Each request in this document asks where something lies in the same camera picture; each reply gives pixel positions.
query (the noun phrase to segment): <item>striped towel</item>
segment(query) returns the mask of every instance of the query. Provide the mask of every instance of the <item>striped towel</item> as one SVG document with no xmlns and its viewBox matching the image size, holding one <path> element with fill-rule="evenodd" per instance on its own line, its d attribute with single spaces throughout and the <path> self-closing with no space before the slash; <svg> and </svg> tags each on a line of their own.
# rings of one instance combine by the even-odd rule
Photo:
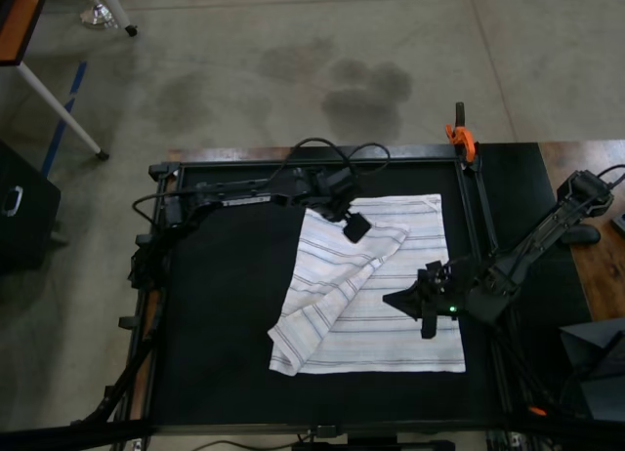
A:
<svg viewBox="0 0 625 451">
<path fill-rule="evenodd" d="M 382 302 L 410 287 L 417 269 L 448 260 L 440 195 L 361 198 L 352 204 L 372 228 L 357 243 L 307 210 L 293 278 L 269 331 L 270 369 L 297 373 L 464 372 L 458 321 L 438 319 L 421 339 L 421 321 Z"/>
</svg>

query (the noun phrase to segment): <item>black table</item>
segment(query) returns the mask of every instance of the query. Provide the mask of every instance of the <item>black table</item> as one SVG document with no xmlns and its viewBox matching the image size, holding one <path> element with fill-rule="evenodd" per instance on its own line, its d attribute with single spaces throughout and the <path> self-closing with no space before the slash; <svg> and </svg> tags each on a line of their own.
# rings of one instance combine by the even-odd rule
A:
<svg viewBox="0 0 625 451">
<path fill-rule="evenodd" d="M 268 176 L 284 155 L 280 150 L 252 156 L 247 163 L 187 164 L 176 183 L 161 185 Z M 326 148 L 299 151 L 302 162 L 336 162 Z M 510 246 L 555 202 L 540 150 L 531 143 L 486 144 L 481 155 L 497 236 L 501 246 Z M 459 181 L 463 172 L 454 148 L 398 147 L 393 156 L 387 170 L 364 183 L 364 195 L 440 193 L 450 258 L 484 253 L 477 189 L 470 179 Z M 372 160 L 380 157 L 372 151 L 360 166 L 373 166 Z M 290 378 L 269 370 L 267 331 L 277 320 L 290 281 L 302 215 L 296 209 L 265 205 L 217 212 L 178 244 L 171 254 L 164 331 L 118 418 L 150 418 L 162 432 L 288 432 L 318 425 L 334 425 L 344 432 L 500 426 L 506 381 L 502 384 L 494 373 L 487 329 L 470 318 L 461 320 L 464 374 Z M 144 326 L 135 330 L 131 347 L 149 324 L 153 296 L 140 295 L 138 316 Z M 548 386 L 559 390 L 569 369 L 558 327 L 591 319 L 567 248 L 552 248 L 532 268 L 517 312 L 529 362 Z"/>
</svg>

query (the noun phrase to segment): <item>black box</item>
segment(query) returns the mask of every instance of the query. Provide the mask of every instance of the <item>black box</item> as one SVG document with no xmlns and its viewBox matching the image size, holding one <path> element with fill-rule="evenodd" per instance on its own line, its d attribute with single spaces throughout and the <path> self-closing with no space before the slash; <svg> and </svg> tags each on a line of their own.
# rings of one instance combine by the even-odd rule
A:
<svg viewBox="0 0 625 451">
<path fill-rule="evenodd" d="M 0 141 L 0 273 L 43 262 L 61 192 Z"/>
</svg>

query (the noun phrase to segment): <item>table leg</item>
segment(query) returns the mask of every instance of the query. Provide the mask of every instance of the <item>table leg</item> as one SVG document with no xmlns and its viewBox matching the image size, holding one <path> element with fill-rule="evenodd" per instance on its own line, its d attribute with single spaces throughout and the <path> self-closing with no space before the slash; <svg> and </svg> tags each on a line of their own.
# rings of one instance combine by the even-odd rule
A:
<svg viewBox="0 0 625 451">
<path fill-rule="evenodd" d="M 102 161 L 108 159 L 108 153 L 105 153 L 100 146 L 91 138 L 89 134 L 85 132 L 85 130 L 78 124 L 78 122 L 67 112 L 67 109 L 63 107 L 63 105 L 55 98 L 55 96 L 50 93 L 50 90 L 46 88 L 46 86 L 41 83 L 34 73 L 26 66 L 25 63 L 21 62 L 18 65 L 18 72 L 21 74 L 23 79 L 30 85 L 44 101 L 50 105 L 50 107 L 57 112 L 57 114 L 61 117 L 65 123 L 78 135 L 82 141 L 87 144 L 89 148 L 91 148 L 98 158 Z"/>
<path fill-rule="evenodd" d="M 126 15 L 126 12 L 124 12 L 124 9 L 119 3 L 119 0 L 105 0 L 105 1 L 106 1 L 106 4 L 108 5 L 108 9 L 113 14 L 115 20 L 117 21 L 117 24 L 122 26 L 126 30 L 126 32 L 128 32 L 130 36 L 137 36 L 137 27 L 133 24 L 130 24 L 130 19 Z"/>
</svg>

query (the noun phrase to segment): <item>wet spot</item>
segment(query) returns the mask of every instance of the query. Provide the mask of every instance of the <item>wet spot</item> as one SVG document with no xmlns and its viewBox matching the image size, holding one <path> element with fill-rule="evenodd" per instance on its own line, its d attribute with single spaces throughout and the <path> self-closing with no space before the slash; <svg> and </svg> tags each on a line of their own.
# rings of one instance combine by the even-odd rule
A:
<svg viewBox="0 0 625 451">
<path fill-rule="evenodd" d="M 344 142 L 389 142 L 401 131 L 398 105 L 412 94 L 412 77 L 395 64 L 369 68 L 364 62 L 340 60 L 332 79 L 350 88 L 329 92 L 321 103 L 335 137 Z"/>
<path fill-rule="evenodd" d="M 199 71 L 172 78 L 157 95 L 146 99 L 142 113 L 155 121 L 161 131 L 172 134 L 172 139 L 202 128 L 213 120 L 203 98 L 206 83 L 206 76 Z"/>
<path fill-rule="evenodd" d="M 363 61 L 341 59 L 332 66 L 330 75 L 332 80 L 338 84 L 363 84 L 369 77 L 369 67 Z"/>
<path fill-rule="evenodd" d="M 332 132 L 343 141 L 391 140 L 399 135 L 396 105 L 364 89 L 329 93 L 322 104 Z"/>
<path fill-rule="evenodd" d="M 385 62 L 371 71 L 368 87 L 390 102 L 403 103 L 412 94 L 412 77 L 394 63 Z"/>
<path fill-rule="evenodd" d="M 317 38 L 303 45 L 282 46 L 268 50 L 262 55 L 258 72 L 283 80 L 305 80 L 330 62 L 334 52 L 334 43 L 327 38 Z"/>
<path fill-rule="evenodd" d="M 235 104 L 259 136 L 266 143 L 271 143 L 271 133 L 267 124 L 273 108 L 271 100 L 267 97 L 246 97 L 237 100 Z"/>
</svg>

